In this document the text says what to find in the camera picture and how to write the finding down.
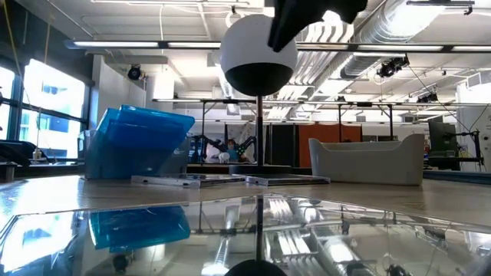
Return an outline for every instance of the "fluorescent light fixture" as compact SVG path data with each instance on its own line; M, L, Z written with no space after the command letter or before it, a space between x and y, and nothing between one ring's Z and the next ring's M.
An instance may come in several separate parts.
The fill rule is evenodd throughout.
M299 104L300 100L264 100L264 104Z
M169 48L220 49L220 42L169 42Z
M363 44L358 46L361 51L441 51L441 45L383 45L383 44Z
M335 103L333 101L306 101L304 104L342 104L342 103Z
M201 100L197 99L153 99L159 103L201 103Z
M158 48L152 41L75 41L75 46L83 48Z
M405 53L371 53L371 52L354 52L353 55L355 57L389 57L389 58L404 58L406 57Z
M267 17L274 18L275 17L275 7L264 7L262 13Z
M452 51L491 51L491 46L467 45L455 46Z
M247 6L248 2L235 2L235 1L176 1L176 0L91 0L93 3L106 3L106 4L128 4L128 5L237 5Z
M332 26L339 25L339 24L343 23L343 21L341 20L341 17L337 13L332 12L332 11L325 12L324 15L322 16L322 20L324 20L324 22L326 22Z
M346 44L332 44L332 43L297 43L297 49L300 51L316 51L316 50L329 50L329 51L346 51L348 46Z

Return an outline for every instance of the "window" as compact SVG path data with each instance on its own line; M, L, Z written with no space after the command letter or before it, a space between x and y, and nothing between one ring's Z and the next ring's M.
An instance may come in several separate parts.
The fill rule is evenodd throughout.
M82 116L85 84L40 61L31 60L25 67L22 101L36 107Z
M35 144L48 157L77 158L80 128L74 120L22 110L19 140Z
M2 97L10 99L12 97L12 85L14 83L14 72L0 67L0 92ZM10 118L10 106L3 103L0 106L0 140L7 139L8 120Z
M14 83L14 72L0 67L0 92L5 99L12 98L12 85Z
M6 104L2 104L0 106L0 140L7 139L9 117L10 117L10 106Z

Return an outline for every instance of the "black sphere bottom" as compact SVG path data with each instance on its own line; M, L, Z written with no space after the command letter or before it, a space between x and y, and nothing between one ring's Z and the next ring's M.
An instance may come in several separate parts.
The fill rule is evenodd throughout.
M285 272L267 261L248 260L230 268L225 276L286 276Z
M293 69L272 63L244 64L225 72L227 81L247 96L268 96L282 89L293 75Z

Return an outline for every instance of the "glass table surface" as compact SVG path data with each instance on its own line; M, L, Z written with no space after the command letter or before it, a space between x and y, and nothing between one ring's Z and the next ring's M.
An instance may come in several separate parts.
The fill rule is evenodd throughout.
M491 228L290 195L11 218L0 275L487 276Z

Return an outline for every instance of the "ceiling light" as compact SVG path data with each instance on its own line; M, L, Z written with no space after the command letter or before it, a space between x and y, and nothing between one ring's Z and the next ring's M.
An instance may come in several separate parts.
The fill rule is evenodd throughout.
M455 46L452 51L491 51L491 46L467 45Z
M169 42L167 46L172 49L177 48L199 48L199 49L220 49L220 42Z
M383 44L363 44L358 46L361 51L441 51L443 46L439 45L383 45Z
M159 103L201 103L201 100L197 99L153 99L153 101Z
M443 6L443 7L469 7L475 5L474 1L429 1L429 0L416 0L416 1L408 1L406 5L415 5L415 6Z
M343 21L341 20L341 17L337 13L332 12L332 11L325 12L324 16L322 16L322 20L324 20L324 22L326 22L332 26L339 25L339 24L343 23Z
M268 17L275 17L275 7L264 7L262 13Z
M371 52L355 52L353 53L355 57L389 57L389 58L403 58L406 56L405 53L371 53Z
M299 42L297 43L297 49L299 51L346 51L348 46L346 44Z
M75 41L79 48L158 48L158 42L152 41Z
M176 0L91 0L93 3L106 3L106 4L128 4L128 5L236 5L247 6L248 2L236 2L236 1L176 1Z
M300 100L264 100L264 104L299 104Z

